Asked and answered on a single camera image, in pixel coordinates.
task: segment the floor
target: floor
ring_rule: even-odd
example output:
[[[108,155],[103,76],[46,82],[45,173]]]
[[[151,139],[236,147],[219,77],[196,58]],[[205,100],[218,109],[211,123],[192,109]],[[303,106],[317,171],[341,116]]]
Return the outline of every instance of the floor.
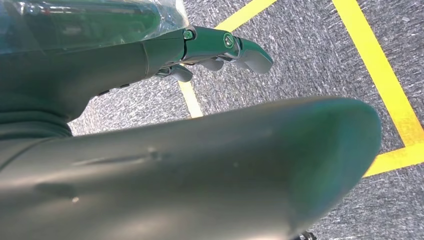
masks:
[[[250,1],[186,0],[185,6],[192,25],[213,28]],[[374,106],[383,126],[381,155],[369,176],[311,231],[321,240],[423,240],[424,1],[358,0],[385,54],[381,59],[390,65],[375,65],[378,51],[373,56],[361,50],[368,43],[361,43],[365,33],[355,37],[355,22],[349,27],[354,11],[335,7],[354,0],[254,2],[260,1],[270,6],[233,34],[259,43],[274,67],[266,75],[231,64],[218,72],[192,67],[201,112],[313,95],[352,97]],[[394,74],[380,74],[390,66]],[[190,117],[179,84],[151,78],[94,98],[71,127],[84,135]]]

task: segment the yellow tape line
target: yellow tape line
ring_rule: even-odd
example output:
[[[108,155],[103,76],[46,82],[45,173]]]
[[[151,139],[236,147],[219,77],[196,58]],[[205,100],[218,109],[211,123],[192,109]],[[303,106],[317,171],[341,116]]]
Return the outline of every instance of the yellow tape line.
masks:
[[[378,155],[364,177],[421,164],[423,162],[424,143],[419,143]]]
[[[216,26],[215,29],[232,32],[276,1],[277,0],[253,0]],[[191,118],[203,117],[192,83],[178,82],[178,84],[181,88]]]
[[[376,36],[355,0],[333,0],[406,147],[424,143],[424,130]]]
[[[181,89],[182,96],[184,97],[185,104],[187,105],[188,112],[192,119],[203,117],[202,109],[200,108],[199,102],[196,98],[195,91],[191,82],[178,81],[179,88]]]
[[[225,21],[221,22],[215,29],[232,32],[240,27],[263,10],[267,9],[277,0],[253,0],[246,4],[242,9],[231,15]]]

